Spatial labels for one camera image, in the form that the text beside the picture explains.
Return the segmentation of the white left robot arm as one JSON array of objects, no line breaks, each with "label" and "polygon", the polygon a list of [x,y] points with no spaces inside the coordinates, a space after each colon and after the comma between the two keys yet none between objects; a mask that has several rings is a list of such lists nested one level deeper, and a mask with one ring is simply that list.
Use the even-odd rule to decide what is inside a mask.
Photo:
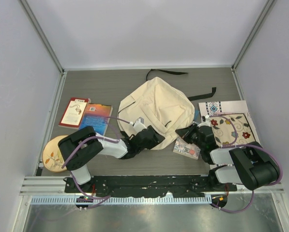
[{"label": "white left robot arm", "polygon": [[92,188],[91,174],[87,163],[97,155],[109,155],[117,159],[131,159],[145,149],[152,149],[165,140],[148,126],[131,137],[118,140],[98,134],[92,126],[87,126],[61,139],[58,148],[66,168],[71,172],[75,186],[83,193]]}]

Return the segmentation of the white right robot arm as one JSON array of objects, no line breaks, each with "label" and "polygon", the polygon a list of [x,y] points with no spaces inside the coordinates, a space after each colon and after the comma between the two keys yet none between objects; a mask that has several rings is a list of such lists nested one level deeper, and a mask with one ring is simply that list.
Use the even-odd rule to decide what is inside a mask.
[{"label": "white right robot arm", "polygon": [[213,129],[203,123],[178,129],[176,133],[185,142],[200,148],[203,161],[219,165],[209,171],[208,185],[214,191],[220,190],[227,183],[255,190],[275,185],[282,179],[283,171],[277,160],[256,141],[219,147]]}]

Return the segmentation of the blue orange paperback book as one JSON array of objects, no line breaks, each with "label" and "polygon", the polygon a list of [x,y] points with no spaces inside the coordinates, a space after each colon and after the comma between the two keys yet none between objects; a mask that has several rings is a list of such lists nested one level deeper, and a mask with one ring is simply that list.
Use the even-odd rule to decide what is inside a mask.
[{"label": "blue orange paperback book", "polygon": [[92,126],[94,131],[100,135],[105,135],[113,107],[111,105],[88,104],[79,129]]}]

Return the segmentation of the cream canvas backpack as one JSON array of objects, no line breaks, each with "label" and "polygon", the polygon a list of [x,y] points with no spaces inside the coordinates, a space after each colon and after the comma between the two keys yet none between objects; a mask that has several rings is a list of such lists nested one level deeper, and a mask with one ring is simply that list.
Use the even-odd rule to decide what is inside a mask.
[{"label": "cream canvas backpack", "polygon": [[165,138],[152,148],[161,150],[179,137],[175,130],[192,124],[195,116],[192,101],[211,98],[215,93],[216,87],[213,87],[208,94],[187,97],[163,79],[155,77],[121,100],[117,117],[129,122],[144,119],[146,127],[152,126]]}]

